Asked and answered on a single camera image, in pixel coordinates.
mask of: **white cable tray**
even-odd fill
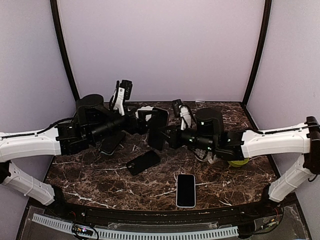
[[[67,234],[73,234],[72,222],[62,219],[55,219],[47,215],[34,214],[32,221],[43,226],[55,229]],[[95,227],[99,233],[100,240],[215,240],[238,236],[238,227],[226,227],[222,229],[193,231],[193,232],[174,232],[174,233],[149,233],[149,232],[127,232],[107,230]],[[87,237],[85,234],[78,233],[79,236]],[[91,239],[97,239],[94,232]]]

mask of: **yellow ball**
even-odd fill
[[[242,161],[228,161],[231,167],[240,168],[243,165],[246,165],[250,161],[250,158],[245,158]]]

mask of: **white wall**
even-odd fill
[[[50,1],[0,1],[0,132],[47,127],[75,102],[59,52]],[[43,180],[50,156],[15,160]],[[0,185],[0,239],[16,238],[27,197]]]
[[[248,104],[258,127],[280,128],[320,121],[320,1],[272,3],[264,51]],[[275,155],[283,174],[295,154]],[[297,190],[313,239],[320,239],[320,179]]]
[[[129,79],[133,101],[242,101],[264,0],[58,2],[81,97]]]

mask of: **brown marble surface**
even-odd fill
[[[185,102],[193,113],[203,107],[212,107],[223,114],[225,130],[251,127],[239,103]],[[174,118],[171,102],[144,102],[137,106],[155,106],[169,111],[169,124],[179,123]],[[111,156],[95,148],[72,156],[57,156],[45,180],[62,188],[70,203],[140,211],[175,211],[176,177],[193,174],[196,179],[196,207],[209,209],[256,202],[264,186],[276,176],[266,156],[252,158],[241,168],[225,161],[214,164],[196,160],[186,147],[166,148],[159,152],[161,163],[132,176],[126,163],[151,150],[147,135],[127,134],[121,146]]]

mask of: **white smartphone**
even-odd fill
[[[192,174],[179,174],[176,180],[176,199],[178,208],[196,206],[196,177]]]

